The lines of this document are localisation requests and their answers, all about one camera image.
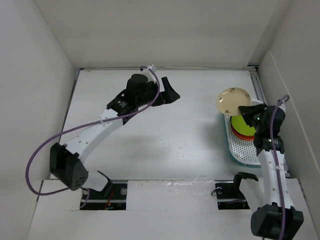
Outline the lime green plate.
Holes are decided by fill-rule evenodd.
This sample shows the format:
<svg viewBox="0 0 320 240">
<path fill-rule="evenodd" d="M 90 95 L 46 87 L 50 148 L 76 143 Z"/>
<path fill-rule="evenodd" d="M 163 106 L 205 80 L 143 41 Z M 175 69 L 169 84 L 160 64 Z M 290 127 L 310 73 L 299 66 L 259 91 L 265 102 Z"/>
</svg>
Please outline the lime green plate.
<svg viewBox="0 0 320 240">
<path fill-rule="evenodd" d="M 246 137 L 253 137 L 255 135 L 256 133 L 255 128 L 247 125 L 241 115 L 232 116 L 230 118 L 230 121 L 231 121 L 232 127 L 237 133 Z"/>
</svg>

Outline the orange plate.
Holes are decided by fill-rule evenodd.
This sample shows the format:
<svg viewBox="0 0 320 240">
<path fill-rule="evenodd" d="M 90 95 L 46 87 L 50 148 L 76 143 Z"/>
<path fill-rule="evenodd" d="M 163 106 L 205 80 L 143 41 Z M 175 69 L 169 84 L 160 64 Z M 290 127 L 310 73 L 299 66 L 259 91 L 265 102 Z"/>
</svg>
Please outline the orange plate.
<svg viewBox="0 0 320 240">
<path fill-rule="evenodd" d="M 232 130 L 233 134 L 241 140 L 244 140 L 244 141 L 253 141 L 254 140 L 254 136 L 246 136 L 246 135 L 240 134 L 233 127 L 231 127 L 231 130 Z"/>
</svg>

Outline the cream plate with small motifs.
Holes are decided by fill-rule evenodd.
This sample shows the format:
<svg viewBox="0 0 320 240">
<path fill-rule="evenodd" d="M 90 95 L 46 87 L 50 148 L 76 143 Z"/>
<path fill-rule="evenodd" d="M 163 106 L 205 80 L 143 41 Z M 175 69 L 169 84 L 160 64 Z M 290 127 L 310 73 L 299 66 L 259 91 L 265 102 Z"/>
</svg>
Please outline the cream plate with small motifs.
<svg viewBox="0 0 320 240">
<path fill-rule="evenodd" d="M 216 98 L 215 105 L 220 113 L 225 116 L 240 115 L 239 107 L 248 107 L 251 104 L 249 93 L 239 87 L 231 87 L 223 90 Z"/>
</svg>

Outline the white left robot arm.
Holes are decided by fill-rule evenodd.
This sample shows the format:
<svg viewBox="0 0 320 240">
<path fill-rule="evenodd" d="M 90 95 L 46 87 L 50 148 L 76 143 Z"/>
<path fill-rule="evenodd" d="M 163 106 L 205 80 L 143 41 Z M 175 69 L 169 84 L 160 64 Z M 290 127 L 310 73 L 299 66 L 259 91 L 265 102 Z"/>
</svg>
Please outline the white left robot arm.
<svg viewBox="0 0 320 240">
<path fill-rule="evenodd" d="M 97 124 L 87 127 L 76 138 L 50 148 L 49 170 L 70 190 L 94 190 L 100 198 L 112 191 L 112 180 L 100 171 L 88 171 L 84 163 L 89 155 L 115 130 L 124 126 L 133 113 L 145 105 L 157 107 L 171 104 L 180 98 L 167 77 L 161 78 L 164 90 L 145 73 L 133 74 L 121 91 L 98 118 Z"/>
</svg>

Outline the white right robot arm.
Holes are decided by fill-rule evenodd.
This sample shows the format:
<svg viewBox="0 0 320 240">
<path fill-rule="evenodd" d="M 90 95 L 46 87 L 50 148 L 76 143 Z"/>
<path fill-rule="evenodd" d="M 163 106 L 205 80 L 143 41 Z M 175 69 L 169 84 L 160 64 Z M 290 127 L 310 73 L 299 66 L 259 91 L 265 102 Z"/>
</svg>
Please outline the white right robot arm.
<svg viewBox="0 0 320 240">
<path fill-rule="evenodd" d="M 237 197 L 245 196 L 253 211 L 250 229 L 254 236 L 292 240 L 304 222 L 288 193 L 285 174 L 285 145 L 279 135 L 286 117 L 284 103 L 239 106 L 245 123 L 255 129 L 253 144 L 262 170 L 263 188 L 251 175 L 231 184 Z"/>
</svg>

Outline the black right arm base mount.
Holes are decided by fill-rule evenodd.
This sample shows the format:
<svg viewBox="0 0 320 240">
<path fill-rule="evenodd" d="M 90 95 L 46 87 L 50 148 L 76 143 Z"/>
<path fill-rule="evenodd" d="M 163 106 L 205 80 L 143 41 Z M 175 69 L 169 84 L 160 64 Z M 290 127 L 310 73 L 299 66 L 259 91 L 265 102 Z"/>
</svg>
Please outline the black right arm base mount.
<svg viewBox="0 0 320 240">
<path fill-rule="evenodd" d="M 231 181 L 218 181 L 211 192 L 216 197 L 219 210 L 249 210 L 250 207 L 239 189 L 235 189 Z"/>
</svg>

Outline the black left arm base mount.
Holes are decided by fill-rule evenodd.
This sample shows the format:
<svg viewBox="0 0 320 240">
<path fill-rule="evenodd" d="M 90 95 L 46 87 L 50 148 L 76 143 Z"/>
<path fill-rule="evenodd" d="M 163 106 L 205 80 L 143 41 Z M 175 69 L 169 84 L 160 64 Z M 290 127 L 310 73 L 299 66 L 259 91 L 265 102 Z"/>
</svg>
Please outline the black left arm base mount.
<svg viewBox="0 0 320 240">
<path fill-rule="evenodd" d="M 88 211 L 125 211 L 127 205 L 128 182 L 115 181 L 111 192 L 102 196 L 99 192 L 91 189 L 89 192 L 83 190 L 79 209 Z"/>
</svg>

